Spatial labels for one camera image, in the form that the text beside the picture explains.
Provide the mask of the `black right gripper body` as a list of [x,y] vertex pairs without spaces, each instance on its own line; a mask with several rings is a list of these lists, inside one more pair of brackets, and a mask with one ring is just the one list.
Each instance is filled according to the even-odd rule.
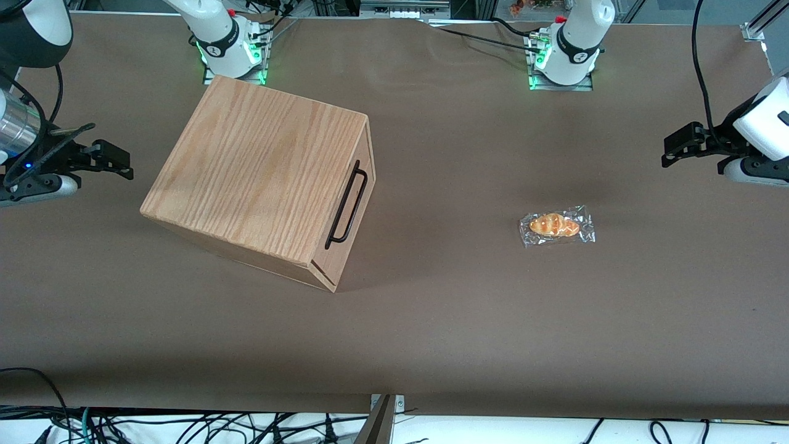
[[41,175],[48,173],[70,174],[75,171],[76,159],[80,154],[80,145],[76,142],[65,144],[56,154],[51,155],[46,161],[43,157],[54,149],[54,142],[45,142],[44,154],[36,154],[35,150],[26,150],[22,154],[11,157],[3,163],[5,172],[2,174],[3,188],[11,188],[14,181],[20,175],[25,174],[31,168],[34,171],[30,175]]

